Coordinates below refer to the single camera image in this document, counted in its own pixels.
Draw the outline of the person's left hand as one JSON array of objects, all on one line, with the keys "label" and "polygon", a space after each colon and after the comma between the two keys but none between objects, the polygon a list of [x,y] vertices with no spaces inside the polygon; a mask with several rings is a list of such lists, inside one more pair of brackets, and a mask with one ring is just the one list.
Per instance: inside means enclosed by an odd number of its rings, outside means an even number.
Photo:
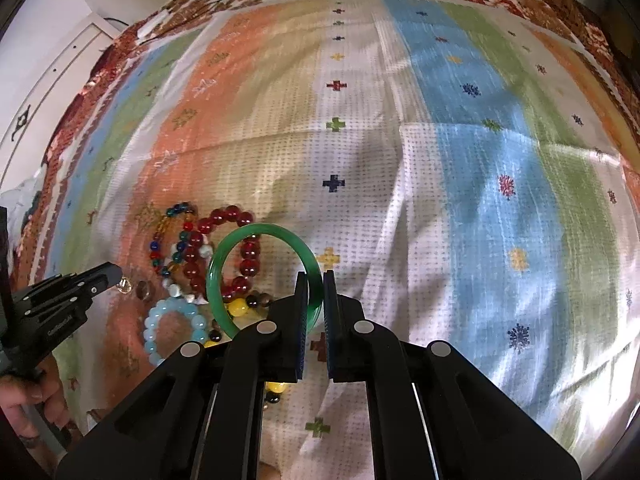
[{"label": "person's left hand", "polygon": [[50,424],[65,427],[70,421],[70,410],[65,400],[58,372],[58,363],[49,354],[39,365],[38,382],[6,375],[1,378],[1,409],[15,433],[23,439],[38,439],[40,432],[29,419],[25,408],[43,405],[43,414]]}]

